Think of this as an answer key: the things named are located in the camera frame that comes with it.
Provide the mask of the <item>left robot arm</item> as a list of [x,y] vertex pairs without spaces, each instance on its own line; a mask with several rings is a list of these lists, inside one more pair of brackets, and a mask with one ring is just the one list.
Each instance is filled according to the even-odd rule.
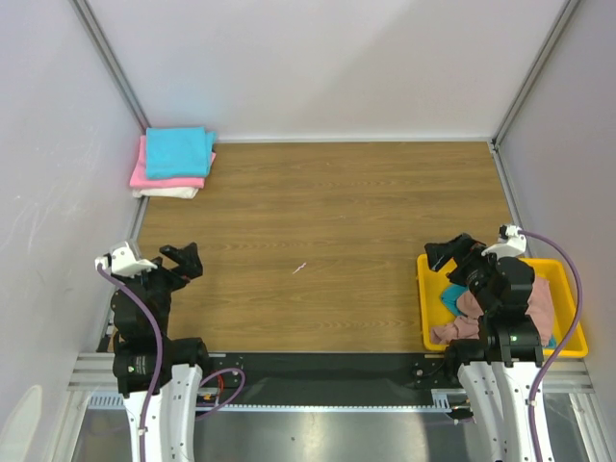
[[129,423],[135,461],[192,461],[196,398],[212,373],[200,338],[167,335],[173,292],[202,276],[195,243],[164,245],[158,257],[141,257],[124,242],[99,261],[115,285],[113,374]]

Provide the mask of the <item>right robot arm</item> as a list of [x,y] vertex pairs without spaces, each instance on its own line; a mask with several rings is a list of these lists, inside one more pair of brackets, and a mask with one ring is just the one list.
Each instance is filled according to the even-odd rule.
[[444,378],[463,387],[487,461],[540,461],[548,434],[542,383],[543,345],[527,314],[534,269],[521,260],[526,238],[515,225],[500,228],[496,244],[463,233],[424,247],[429,268],[448,262],[448,279],[465,286],[478,303],[478,337],[454,340],[446,349]]

